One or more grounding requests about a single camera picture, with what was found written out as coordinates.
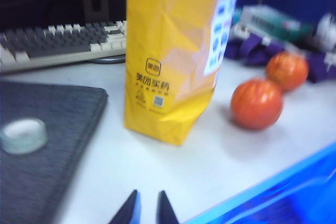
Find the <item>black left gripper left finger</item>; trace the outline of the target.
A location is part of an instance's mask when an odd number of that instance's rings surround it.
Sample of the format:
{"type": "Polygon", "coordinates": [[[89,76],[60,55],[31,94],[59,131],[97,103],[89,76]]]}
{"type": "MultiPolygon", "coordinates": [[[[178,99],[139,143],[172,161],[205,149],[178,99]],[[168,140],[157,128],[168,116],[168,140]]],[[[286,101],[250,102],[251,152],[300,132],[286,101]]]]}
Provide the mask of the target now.
{"type": "Polygon", "coordinates": [[[124,204],[113,216],[109,224],[139,224],[140,223],[140,193],[134,190],[124,204]]]}

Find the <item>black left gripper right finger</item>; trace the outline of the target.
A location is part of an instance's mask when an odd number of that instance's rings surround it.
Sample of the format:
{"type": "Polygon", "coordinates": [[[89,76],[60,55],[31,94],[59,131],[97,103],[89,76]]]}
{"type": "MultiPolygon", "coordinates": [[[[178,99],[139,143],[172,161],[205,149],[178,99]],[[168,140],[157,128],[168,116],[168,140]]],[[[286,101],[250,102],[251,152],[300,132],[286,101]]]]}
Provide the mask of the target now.
{"type": "Polygon", "coordinates": [[[160,191],[157,201],[156,223],[157,224],[179,224],[172,205],[164,190],[160,191]]]}

